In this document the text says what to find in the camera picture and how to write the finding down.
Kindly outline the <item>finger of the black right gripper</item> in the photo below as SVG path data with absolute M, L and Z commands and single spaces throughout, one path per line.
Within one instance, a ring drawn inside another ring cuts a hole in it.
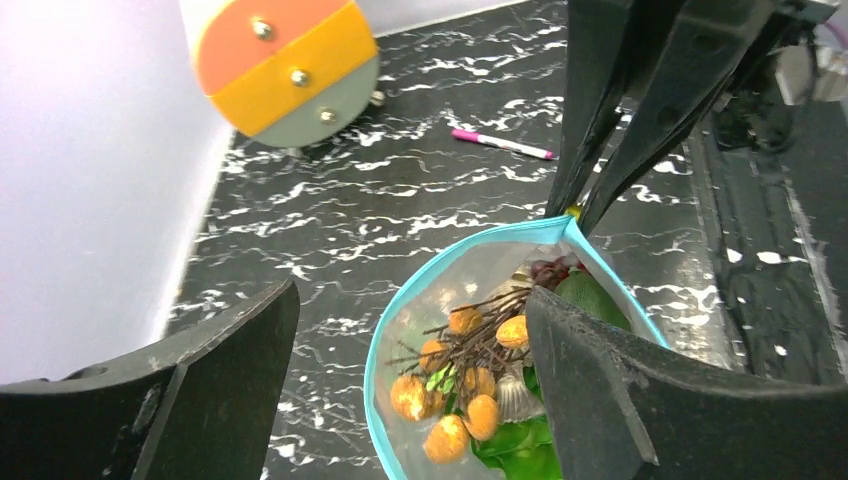
M 583 189 L 589 196 L 577 225 L 584 235 L 760 66 L 795 20 L 792 1 L 681 2 L 644 96 L 616 108 L 619 122 Z
M 547 217 L 576 203 L 619 122 L 616 108 L 639 100 L 683 3 L 675 0 L 567 3 L 567 61 L 559 164 Z

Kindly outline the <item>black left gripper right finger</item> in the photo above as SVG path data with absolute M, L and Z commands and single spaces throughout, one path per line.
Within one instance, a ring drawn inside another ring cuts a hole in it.
M 591 318 L 549 290 L 529 339 L 567 479 L 843 479 L 847 389 L 736 373 Z

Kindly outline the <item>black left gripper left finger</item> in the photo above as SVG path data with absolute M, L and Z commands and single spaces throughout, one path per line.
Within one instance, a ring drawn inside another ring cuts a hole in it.
M 300 313 L 284 281 L 57 381 L 1 389 L 5 479 L 256 479 Z

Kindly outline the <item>green toy lettuce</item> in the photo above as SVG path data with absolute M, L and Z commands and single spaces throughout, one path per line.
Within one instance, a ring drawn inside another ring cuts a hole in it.
M 543 403 L 535 369 L 524 371 L 527 386 Z M 545 412 L 523 422 L 501 424 L 496 381 L 488 381 L 479 371 L 468 380 L 467 404 L 442 416 L 428 433 L 423 444 L 428 460 L 446 465 L 470 455 L 503 479 L 560 479 Z

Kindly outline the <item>green toy avocado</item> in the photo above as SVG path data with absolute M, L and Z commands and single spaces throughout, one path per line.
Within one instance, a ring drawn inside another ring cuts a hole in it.
M 629 319 L 613 298 L 594 277 L 584 271 L 570 273 L 556 287 L 555 293 L 598 320 L 629 332 L 632 331 Z

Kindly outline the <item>dark purple grape bunch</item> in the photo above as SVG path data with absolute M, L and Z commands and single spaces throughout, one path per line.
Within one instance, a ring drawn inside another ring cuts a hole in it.
M 572 274 L 587 272 L 587 268 L 574 254 L 559 256 L 554 260 L 535 260 L 530 265 L 533 284 L 551 291 Z

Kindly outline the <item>brown longan fruit bunch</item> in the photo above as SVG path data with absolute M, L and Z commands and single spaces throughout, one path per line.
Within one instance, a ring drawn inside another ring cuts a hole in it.
M 506 324 L 485 320 L 479 309 L 484 303 L 452 308 L 443 324 L 422 332 L 424 344 L 419 349 L 401 343 L 407 353 L 384 362 L 398 369 L 389 399 L 401 418 L 413 423 L 434 419 L 434 426 L 467 404 L 472 373 L 479 371 L 488 381 L 497 381 L 507 364 L 502 358 L 505 349 L 496 345 L 495 329 Z

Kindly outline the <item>clear zip top bag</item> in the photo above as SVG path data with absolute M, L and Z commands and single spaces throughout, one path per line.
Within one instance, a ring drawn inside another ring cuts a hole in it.
M 524 326 L 534 286 L 666 342 L 572 216 L 460 240 L 399 289 L 369 349 L 366 417 L 389 478 L 561 477 Z

